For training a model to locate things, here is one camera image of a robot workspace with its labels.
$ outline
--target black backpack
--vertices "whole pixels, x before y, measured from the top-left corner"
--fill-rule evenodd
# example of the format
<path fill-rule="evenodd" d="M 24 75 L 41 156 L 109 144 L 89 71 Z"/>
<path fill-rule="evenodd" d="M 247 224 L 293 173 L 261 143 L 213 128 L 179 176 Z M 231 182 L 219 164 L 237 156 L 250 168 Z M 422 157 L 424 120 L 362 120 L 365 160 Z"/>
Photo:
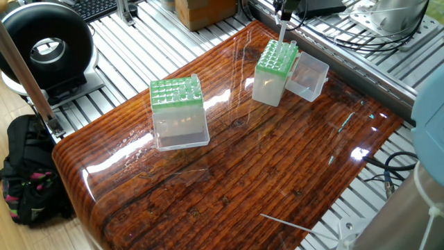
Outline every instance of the black backpack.
<path fill-rule="evenodd" d="M 12 121 L 8 141 L 1 179 L 12 220 L 29 225 L 59 213 L 70 217 L 72 206 L 51 157 L 54 144 L 39 118 L 24 115 Z"/>

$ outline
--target clear plastic box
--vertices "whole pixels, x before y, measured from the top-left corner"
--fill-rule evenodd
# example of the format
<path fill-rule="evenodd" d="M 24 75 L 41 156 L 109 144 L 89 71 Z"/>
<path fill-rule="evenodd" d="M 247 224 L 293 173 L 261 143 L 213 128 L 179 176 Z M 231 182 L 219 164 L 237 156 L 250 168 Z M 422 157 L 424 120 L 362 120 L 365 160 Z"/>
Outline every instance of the clear plastic box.
<path fill-rule="evenodd" d="M 159 151 L 208 145 L 210 135 L 197 75 L 152 81 L 150 96 Z"/>
<path fill-rule="evenodd" d="M 285 88 L 312 102 L 321 94 L 328 69 L 328 64 L 302 52 Z"/>
<path fill-rule="evenodd" d="M 293 73 L 298 57 L 296 41 L 283 43 L 278 51 L 278 41 L 270 40 L 255 68 L 253 100 L 277 107 L 285 90 L 285 83 Z"/>

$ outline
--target keyboard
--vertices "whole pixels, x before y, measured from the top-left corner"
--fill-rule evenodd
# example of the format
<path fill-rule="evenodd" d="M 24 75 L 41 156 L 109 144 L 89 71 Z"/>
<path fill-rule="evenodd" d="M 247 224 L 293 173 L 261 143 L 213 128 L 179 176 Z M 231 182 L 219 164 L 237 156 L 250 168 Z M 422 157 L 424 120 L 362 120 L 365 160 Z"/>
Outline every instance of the keyboard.
<path fill-rule="evenodd" d="M 116 0 L 80 0 L 72 7 L 85 22 L 92 22 L 117 10 Z"/>

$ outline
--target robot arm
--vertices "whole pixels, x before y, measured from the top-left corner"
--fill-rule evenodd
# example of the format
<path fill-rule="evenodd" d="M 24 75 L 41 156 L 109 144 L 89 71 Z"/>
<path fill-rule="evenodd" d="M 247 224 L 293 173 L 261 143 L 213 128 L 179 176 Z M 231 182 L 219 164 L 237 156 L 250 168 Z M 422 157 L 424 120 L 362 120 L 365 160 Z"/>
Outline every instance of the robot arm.
<path fill-rule="evenodd" d="M 281 20 L 290 21 L 291 14 L 298 8 L 299 3 L 300 0 L 274 0 L 273 6 L 275 8 L 275 15 L 281 10 Z"/>

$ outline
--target wooden floor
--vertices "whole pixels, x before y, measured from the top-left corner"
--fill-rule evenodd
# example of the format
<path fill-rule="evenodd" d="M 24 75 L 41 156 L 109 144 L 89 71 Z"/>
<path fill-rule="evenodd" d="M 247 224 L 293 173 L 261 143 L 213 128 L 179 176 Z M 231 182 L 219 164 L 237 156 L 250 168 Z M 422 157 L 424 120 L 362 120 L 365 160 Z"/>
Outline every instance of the wooden floor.
<path fill-rule="evenodd" d="M 31 108 L 0 80 L 0 169 L 8 155 L 6 129 L 11 121 Z M 0 249 L 2 250 L 90 250 L 77 218 L 56 217 L 36 228 L 12 222 L 5 201 L 0 199 Z"/>

